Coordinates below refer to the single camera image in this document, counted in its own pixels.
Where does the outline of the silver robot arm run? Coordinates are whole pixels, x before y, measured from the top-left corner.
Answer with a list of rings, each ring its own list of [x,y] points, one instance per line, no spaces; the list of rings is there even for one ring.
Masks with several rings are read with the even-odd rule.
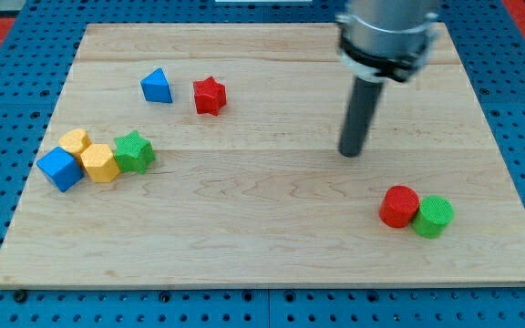
[[[428,61],[438,0],[348,0],[335,16],[344,66],[370,83],[404,83]]]

